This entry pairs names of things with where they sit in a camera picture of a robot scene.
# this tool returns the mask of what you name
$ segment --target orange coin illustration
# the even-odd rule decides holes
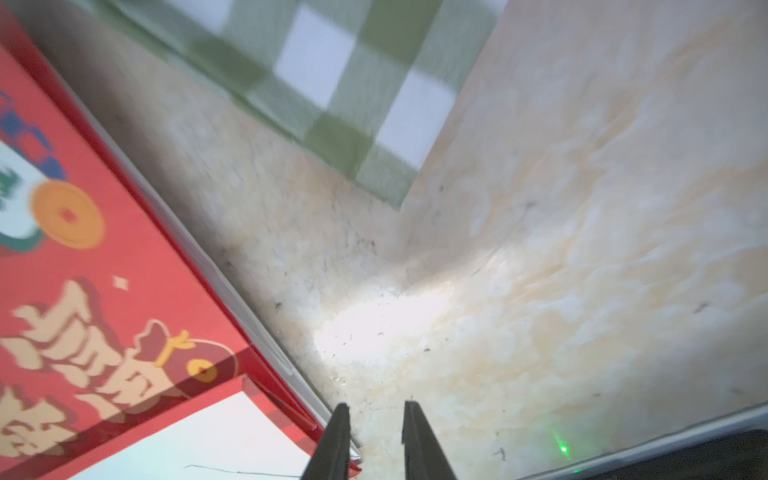
[[[88,249],[104,238],[104,218],[93,200],[75,185],[59,180],[41,184],[30,201],[40,230],[66,247]]]

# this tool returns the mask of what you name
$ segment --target green checkered cloth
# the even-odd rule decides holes
[[[399,208],[507,0],[75,0]]]

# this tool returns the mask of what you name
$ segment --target beige marble surface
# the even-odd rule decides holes
[[[402,477],[411,397],[459,478],[768,400],[765,2],[511,0],[400,212],[71,6],[30,5],[44,53],[350,403],[363,478]]]

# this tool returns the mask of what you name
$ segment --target cartoon illustration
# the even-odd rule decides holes
[[[21,120],[1,91],[0,140],[0,245],[29,252],[47,235],[70,248],[97,246],[104,237],[98,207],[65,181],[48,140]]]

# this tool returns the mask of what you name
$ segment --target printed chinese characters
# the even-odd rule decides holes
[[[22,305],[11,314],[29,325],[19,336],[0,338],[16,364],[59,372],[78,388],[77,400],[110,422],[124,423],[126,414],[145,412],[161,397],[189,398],[237,375],[237,358],[226,346],[190,339],[186,330],[172,336],[156,319],[134,337],[132,348],[111,345],[105,325],[94,321],[88,293],[73,280],[65,282],[60,298],[47,309]],[[51,418],[49,423],[63,420]]]
[[[64,413],[47,400],[27,408],[16,398],[12,387],[6,386],[0,397],[0,455],[16,458],[20,455],[62,455],[59,445],[72,439],[75,432],[58,425],[66,420]]]

